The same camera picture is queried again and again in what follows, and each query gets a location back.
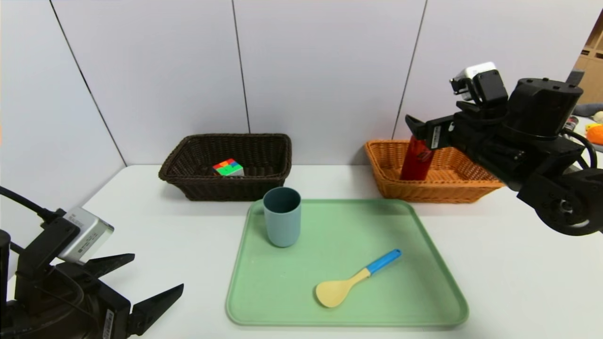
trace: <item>orange toy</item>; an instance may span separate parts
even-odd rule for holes
[[[603,145],[603,124],[591,124],[586,127],[586,139],[593,144]]]

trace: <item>green tray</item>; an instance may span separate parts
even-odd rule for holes
[[[226,312],[239,325],[453,326],[469,307],[412,207],[400,200],[303,200],[301,235],[268,242],[262,201],[251,205]],[[402,257],[358,283],[336,308],[314,288],[348,279],[393,249]]]

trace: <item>orange wicker basket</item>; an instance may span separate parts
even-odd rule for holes
[[[400,180],[409,141],[374,140],[364,145],[379,192],[385,198],[422,203],[473,203],[505,186],[453,147],[434,154],[424,181]]]

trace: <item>brown wicker basket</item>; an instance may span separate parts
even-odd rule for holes
[[[215,176],[227,159],[244,177]],[[184,138],[159,170],[159,178],[193,201],[254,201],[283,186],[291,170],[291,139],[284,134],[205,134]]]
[[[434,154],[424,181],[400,180],[409,141],[369,141],[364,147],[379,192],[385,198],[424,203],[473,203],[505,186],[453,147]]]

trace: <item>red water bottle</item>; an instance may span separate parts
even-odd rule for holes
[[[425,180],[433,158],[434,151],[427,147],[425,140],[418,140],[413,135],[404,158],[400,180]]]

